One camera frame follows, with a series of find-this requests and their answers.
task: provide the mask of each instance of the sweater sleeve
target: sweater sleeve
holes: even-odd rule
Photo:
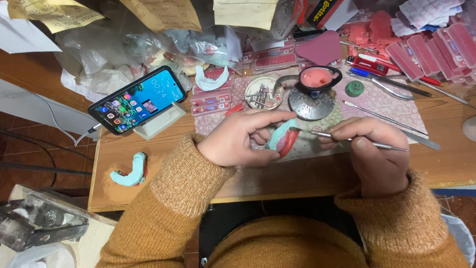
[[[187,134],[131,202],[101,250],[97,267],[183,267],[185,245],[233,168],[206,159]]]
[[[407,172],[408,188],[385,198],[360,197],[360,187],[335,197],[352,214],[370,267],[469,267],[440,217],[438,201],[423,179]]]

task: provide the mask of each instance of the sweater cuff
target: sweater cuff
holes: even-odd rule
[[[197,149],[204,137],[188,133],[164,160],[150,182],[157,200],[172,211],[195,217],[201,215],[235,169],[210,162]]]
[[[448,236],[438,201],[418,174],[409,169],[408,188],[396,195],[365,199],[360,187],[335,197],[336,205],[354,217],[368,248],[422,253],[442,245]]]

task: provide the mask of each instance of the metal base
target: metal base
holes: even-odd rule
[[[289,93],[289,107],[302,120],[320,120],[328,116],[335,106],[336,92],[332,89],[320,91],[312,98],[300,83],[296,83]]]

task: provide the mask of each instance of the smartphone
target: smartphone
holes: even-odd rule
[[[88,113],[113,134],[122,135],[186,97],[171,68],[162,66],[92,104]]]

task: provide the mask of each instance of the phone stand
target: phone stand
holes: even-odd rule
[[[132,130],[148,141],[186,113],[187,112],[179,103],[172,102],[172,107],[157,115],[147,123],[139,125]]]

